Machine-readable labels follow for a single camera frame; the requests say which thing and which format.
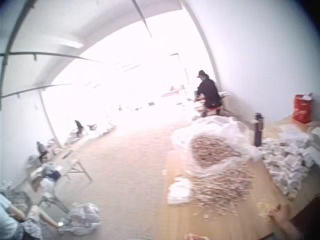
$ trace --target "hand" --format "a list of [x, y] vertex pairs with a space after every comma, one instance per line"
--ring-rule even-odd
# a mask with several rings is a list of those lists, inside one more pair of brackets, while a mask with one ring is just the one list
[[278, 205], [277, 208], [271, 209], [269, 217], [274, 219], [279, 225], [286, 224], [290, 221], [290, 209], [288, 205]]

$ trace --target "pile of nuts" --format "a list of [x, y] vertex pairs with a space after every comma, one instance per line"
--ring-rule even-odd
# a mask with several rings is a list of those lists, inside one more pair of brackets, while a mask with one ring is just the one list
[[204, 169], [230, 157], [241, 157], [240, 152], [220, 136], [199, 134], [191, 140], [190, 147], [194, 160]]
[[219, 215], [236, 214], [235, 207], [253, 187], [254, 175], [246, 164], [226, 169], [218, 175], [192, 177], [194, 197], [203, 209], [214, 209]]

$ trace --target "black thermos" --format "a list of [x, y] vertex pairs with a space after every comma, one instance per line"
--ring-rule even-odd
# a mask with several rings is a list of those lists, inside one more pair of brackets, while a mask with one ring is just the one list
[[261, 146], [263, 129], [264, 117], [261, 115], [261, 113], [257, 112], [254, 118], [254, 145], [256, 147]]

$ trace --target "white plastic bag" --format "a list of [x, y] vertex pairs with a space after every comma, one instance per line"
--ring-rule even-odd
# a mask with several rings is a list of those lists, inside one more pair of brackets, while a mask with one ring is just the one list
[[61, 222], [63, 222], [59, 228], [61, 233], [68, 231], [78, 236], [89, 234], [100, 225], [99, 208], [92, 203], [74, 203]]
[[55, 191], [55, 182], [50, 180], [49, 178], [43, 178], [40, 182], [40, 186], [43, 189], [44, 193], [53, 194]]
[[190, 202], [192, 197], [192, 185], [189, 179], [176, 177], [175, 183], [169, 187], [167, 196], [168, 204], [185, 204]]
[[[240, 157], [228, 157], [218, 164], [202, 168], [193, 158], [190, 142], [197, 135], [205, 134], [221, 137], [225, 143], [240, 153]], [[261, 152], [249, 142], [249, 128], [234, 117], [208, 116], [196, 120], [190, 126], [180, 128], [172, 134], [173, 145], [185, 154], [182, 158], [184, 170], [197, 177], [206, 177], [219, 174], [227, 168], [249, 160], [261, 158]]]

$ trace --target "white wall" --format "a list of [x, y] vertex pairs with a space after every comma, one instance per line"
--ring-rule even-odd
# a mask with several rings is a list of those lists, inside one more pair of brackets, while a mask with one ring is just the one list
[[46, 144], [52, 138], [38, 91], [2, 99], [1, 180], [19, 184], [28, 156], [38, 153], [36, 141]]
[[214, 56], [226, 107], [267, 123], [290, 115], [295, 94], [314, 93], [320, 118], [320, 41], [289, 0], [185, 0]]

